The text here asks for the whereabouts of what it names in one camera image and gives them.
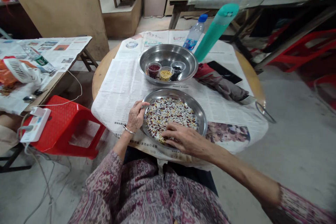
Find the white fan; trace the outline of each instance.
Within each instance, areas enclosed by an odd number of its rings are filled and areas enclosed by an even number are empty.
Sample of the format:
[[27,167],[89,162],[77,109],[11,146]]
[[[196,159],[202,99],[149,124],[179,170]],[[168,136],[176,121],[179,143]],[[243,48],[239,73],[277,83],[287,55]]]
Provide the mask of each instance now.
[[36,86],[41,86],[48,74],[42,74],[38,68],[29,68],[25,63],[15,58],[4,59],[6,67],[12,72],[14,77],[21,83],[33,82]]

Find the red bean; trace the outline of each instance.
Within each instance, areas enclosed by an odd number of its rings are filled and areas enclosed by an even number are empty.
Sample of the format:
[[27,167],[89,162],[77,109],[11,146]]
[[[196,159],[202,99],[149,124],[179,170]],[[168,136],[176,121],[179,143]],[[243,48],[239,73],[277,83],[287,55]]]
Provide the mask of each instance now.
[[157,70],[160,69],[160,66],[158,66],[158,65],[150,65],[148,68],[149,68],[150,70],[152,70],[152,71],[157,71]]

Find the orange plastic bag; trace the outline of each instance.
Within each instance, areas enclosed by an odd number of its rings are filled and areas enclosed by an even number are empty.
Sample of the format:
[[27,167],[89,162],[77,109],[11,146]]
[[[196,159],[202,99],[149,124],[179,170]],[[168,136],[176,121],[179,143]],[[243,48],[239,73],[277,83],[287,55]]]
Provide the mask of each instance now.
[[[25,63],[30,68],[36,68],[36,66],[34,66],[28,61],[21,61],[21,62]],[[11,71],[8,70],[3,60],[0,60],[0,82],[4,86],[12,86],[15,82],[18,82],[18,80],[14,77]]]

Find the smartphone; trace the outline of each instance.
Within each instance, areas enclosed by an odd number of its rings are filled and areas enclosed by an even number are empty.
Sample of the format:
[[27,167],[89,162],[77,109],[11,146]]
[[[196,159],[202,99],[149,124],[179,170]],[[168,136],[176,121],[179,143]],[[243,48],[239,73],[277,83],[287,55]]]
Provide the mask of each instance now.
[[231,81],[234,84],[238,84],[239,82],[242,82],[243,79],[232,73],[231,71],[227,70],[222,65],[218,64],[216,61],[211,61],[207,63],[209,67],[211,67],[213,70],[215,70],[217,73],[219,73],[224,79],[227,79],[228,81]]

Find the bracelet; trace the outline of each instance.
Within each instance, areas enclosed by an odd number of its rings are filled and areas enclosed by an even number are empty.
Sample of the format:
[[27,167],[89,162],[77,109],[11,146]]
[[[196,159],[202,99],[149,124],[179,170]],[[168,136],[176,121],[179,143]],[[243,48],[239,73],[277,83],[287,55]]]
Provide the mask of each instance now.
[[135,135],[135,132],[132,132],[132,131],[130,131],[128,128],[126,128],[126,125],[124,125],[124,129],[125,129],[126,131],[128,131],[129,133],[131,133],[132,135]]

